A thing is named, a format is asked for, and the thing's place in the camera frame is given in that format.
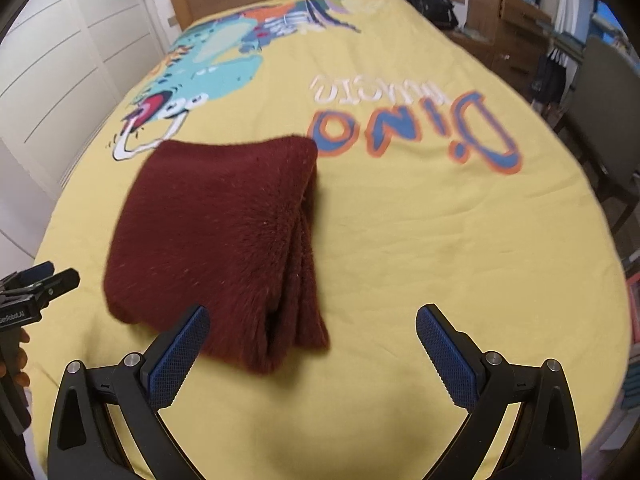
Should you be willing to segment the person left hand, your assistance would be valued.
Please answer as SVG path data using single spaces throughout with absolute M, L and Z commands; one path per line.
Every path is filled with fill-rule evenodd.
M 25 367 L 28 362 L 28 355 L 23 348 L 24 344 L 28 344 L 30 341 L 29 334 L 24 330 L 24 328 L 20 329 L 20 339 L 18 340 L 18 347 L 15 353 L 14 366 L 16 367 L 15 372 L 8 372 L 6 368 L 6 363 L 0 363 L 0 377 L 3 378 L 7 374 L 10 374 L 13 378 L 14 384 L 21 386 L 23 388 L 28 388 L 30 386 L 30 378 L 28 374 L 25 372 Z

